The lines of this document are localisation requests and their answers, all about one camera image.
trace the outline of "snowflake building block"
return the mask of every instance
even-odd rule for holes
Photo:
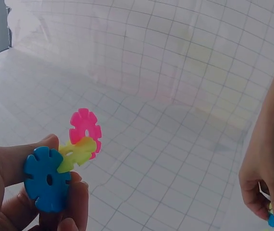
[[[269,218],[268,218],[268,225],[271,227],[274,227],[274,215],[270,214]]]
[[[59,173],[71,171],[75,163],[79,166],[83,165],[91,158],[91,153],[94,152],[96,148],[97,144],[91,137],[83,137],[75,145],[68,141],[66,146],[59,147],[59,152],[63,156],[63,162],[59,165],[57,171]]]
[[[86,136],[88,131],[89,137],[91,137],[97,144],[97,148],[92,152],[90,160],[94,159],[96,154],[100,152],[101,142],[99,138],[102,137],[101,128],[96,125],[98,119],[93,112],[90,112],[86,108],[80,108],[78,112],[74,112],[71,118],[71,125],[75,128],[69,130],[70,141],[72,144],[77,144],[83,137]]]
[[[63,156],[56,149],[38,147],[24,164],[24,181],[30,199],[35,200],[38,210],[58,213],[65,209],[71,174],[58,173]]]

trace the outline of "yellow-green flower-shaped block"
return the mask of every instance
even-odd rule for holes
[[[57,168],[58,173],[68,172],[74,169],[74,164],[83,165],[91,157],[91,153],[97,148],[96,142],[91,137],[82,138],[77,144],[67,142],[66,146],[59,146],[59,152],[63,161]]]

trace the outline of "fingernail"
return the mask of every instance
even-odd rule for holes
[[[50,135],[46,136],[44,139],[42,139],[41,141],[46,141],[46,140],[48,140],[52,136],[53,136],[53,134],[50,134]]]
[[[87,182],[85,182],[85,181],[82,181],[86,186],[87,186],[87,189],[89,189],[89,185],[88,185],[88,183]]]

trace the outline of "center hole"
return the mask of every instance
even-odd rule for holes
[[[48,184],[48,185],[52,185],[52,177],[51,177],[50,174],[48,174],[48,175],[46,176],[46,181],[47,181],[47,184]]]

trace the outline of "reflective surface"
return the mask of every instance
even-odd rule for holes
[[[274,1],[6,4],[0,145],[51,132],[64,143],[87,107],[103,134],[76,168],[92,193],[89,231],[219,230],[274,71]]]

